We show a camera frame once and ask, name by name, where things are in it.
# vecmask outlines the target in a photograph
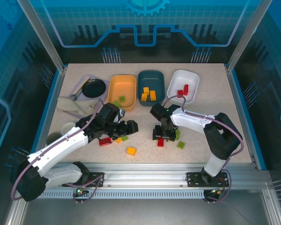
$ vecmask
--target gear logo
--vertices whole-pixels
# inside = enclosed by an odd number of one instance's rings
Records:
[[[126,9],[131,10],[131,13],[136,13],[137,16],[147,16],[159,13],[160,9],[165,9],[165,4],[170,3],[170,0],[123,0],[123,3],[126,5]]]
[[[8,22],[17,17],[18,6],[16,0],[0,0],[0,14]]]

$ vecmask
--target yellow block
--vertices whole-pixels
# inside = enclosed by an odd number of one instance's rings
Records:
[[[151,101],[156,101],[156,93],[154,90],[150,91],[150,98],[151,98]]]
[[[147,97],[148,97],[147,94],[142,93],[142,95],[141,95],[141,101],[146,102],[146,101],[147,101]]]
[[[116,143],[121,143],[122,142],[122,138],[118,138],[117,140],[115,140]]]
[[[128,147],[127,152],[128,155],[134,156],[136,153],[136,149],[132,147]]]
[[[144,94],[149,95],[149,87],[144,87]]]

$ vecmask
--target green block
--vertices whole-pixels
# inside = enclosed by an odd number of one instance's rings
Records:
[[[116,107],[122,107],[121,103],[118,102],[118,101],[114,101],[113,104],[114,104]]]
[[[125,96],[120,96],[120,102],[125,102]]]
[[[122,141],[127,141],[128,140],[128,137],[127,136],[123,136],[121,137],[122,138]]]
[[[180,139],[180,134],[176,134],[175,140],[177,141],[177,140],[179,140],[179,139]]]
[[[180,148],[180,149],[183,149],[185,146],[185,143],[184,142],[179,142],[177,147]]]

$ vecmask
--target glass panel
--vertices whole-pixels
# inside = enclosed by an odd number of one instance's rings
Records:
[[[17,1],[0,0],[0,224],[11,201],[14,149],[31,150],[55,71]]]
[[[31,2],[64,63],[114,63],[120,61],[119,53],[121,62],[226,63],[259,4],[259,0]]]
[[[281,1],[270,5],[235,72],[266,166],[281,180]]]

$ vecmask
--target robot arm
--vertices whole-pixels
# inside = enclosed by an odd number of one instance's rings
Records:
[[[119,137],[130,135],[138,131],[138,125],[135,121],[120,121],[124,117],[125,111],[117,108],[115,105],[107,103],[103,105],[90,124],[81,132],[74,134],[83,128],[91,116],[80,119],[74,128],[67,134],[51,143],[44,149],[32,153],[27,157],[19,155],[13,160],[10,181],[14,184],[20,173],[33,160],[38,160],[28,169],[20,179],[16,189],[22,195],[24,200],[32,201],[37,198],[46,188],[65,183],[75,183],[83,185],[89,180],[88,169],[80,162],[75,162],[68,167],[52,169],[61,159],[75,151],[76,149],[90,143],[92,140],[100,138],[102,135],[108,135],[116,140]],[[42,157],[40,155],[46,149],[51,148]]]
[[[209,161],[201,171],[202,179],[207,185],[219,174],[226,160],[240,144],[239,139],[229,130],[211,120],[205,119],[206,117],[216,119],[226,124],[241,136],[231,120],[224,113],[219,113],[217,116],[207,116],[187,110],[183,111],[178,105],[171,105],[169,108],[164,108],[160,104],[154,105],[150,112],[161,122],[161,125],[156,125],[153,130],[153,140],[161,137],[174,141],[176,138],[175,131],[178,126],[205,134],[212,152]]]

